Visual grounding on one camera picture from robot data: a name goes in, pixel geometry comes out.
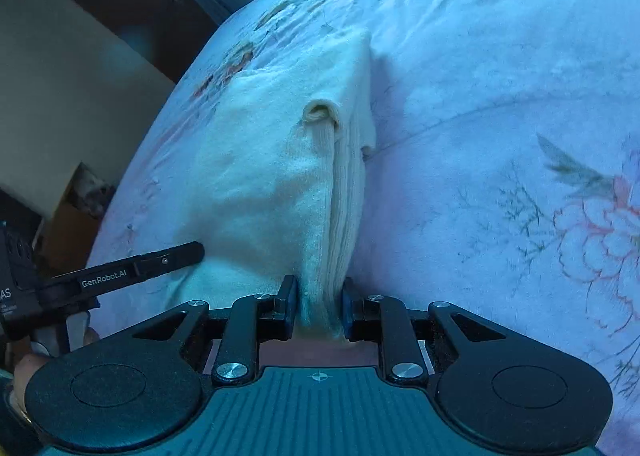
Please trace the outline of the person's left hand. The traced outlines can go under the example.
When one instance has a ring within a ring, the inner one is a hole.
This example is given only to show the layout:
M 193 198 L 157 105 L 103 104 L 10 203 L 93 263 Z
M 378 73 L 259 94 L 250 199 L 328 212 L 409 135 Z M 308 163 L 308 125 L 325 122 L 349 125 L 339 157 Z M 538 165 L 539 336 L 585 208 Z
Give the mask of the person's left hand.
M 10 363 L 12 375 L 12 391 L 10 404 L 25 420 L 29 421 L 29 413 L 25 405 L 25 392 L 32 376 L 38 370 L 52 361 L 47 355 L 32 350 L 29 338 L 9 343 L 6 348 L 6 361 Z

